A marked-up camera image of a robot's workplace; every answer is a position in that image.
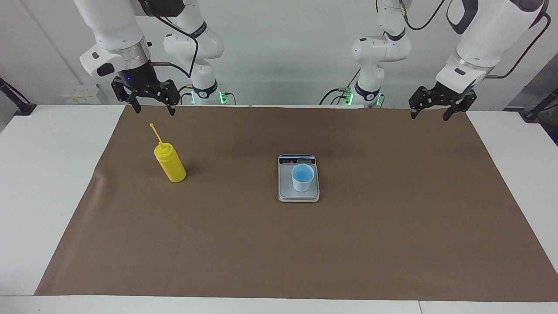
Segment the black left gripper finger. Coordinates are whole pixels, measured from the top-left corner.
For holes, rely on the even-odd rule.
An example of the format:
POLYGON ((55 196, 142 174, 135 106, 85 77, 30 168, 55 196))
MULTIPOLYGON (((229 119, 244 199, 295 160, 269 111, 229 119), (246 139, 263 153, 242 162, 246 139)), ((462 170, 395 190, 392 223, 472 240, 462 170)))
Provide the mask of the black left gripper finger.
POLYGON ((476 99, 476 92, 474 89, 471 89, 460 101, 451 101, 449 108, 442 115, 443 120, 448 121, 456 113, 466 113, 476 99))
POLYGON ((424 86, 418 87, 408 100, 411 109, 411 119, 416 119, 422 110, 436 106, 435 102, 437 99, 438 95, 435 91, 424 86))

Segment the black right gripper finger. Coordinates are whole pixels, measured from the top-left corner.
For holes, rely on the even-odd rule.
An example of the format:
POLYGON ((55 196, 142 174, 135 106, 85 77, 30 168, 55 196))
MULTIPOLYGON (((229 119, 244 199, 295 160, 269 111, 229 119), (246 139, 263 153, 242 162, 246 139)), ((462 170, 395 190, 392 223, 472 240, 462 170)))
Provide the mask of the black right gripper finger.
POLYGON ((135 113, 141 112, 141 105, 137 101, 137 90, 134 89, 131 93, 128 93, 124 87, 122 78, 114 78, 111 86, 118 101, 126 102, 128 105, 131 105, 135 113))
POLYGON ((179 103, 179 90, 173 80, 157 81, 153 88, 153 97, 163 103, 171 116, 175 115, 176 105, 179 103))

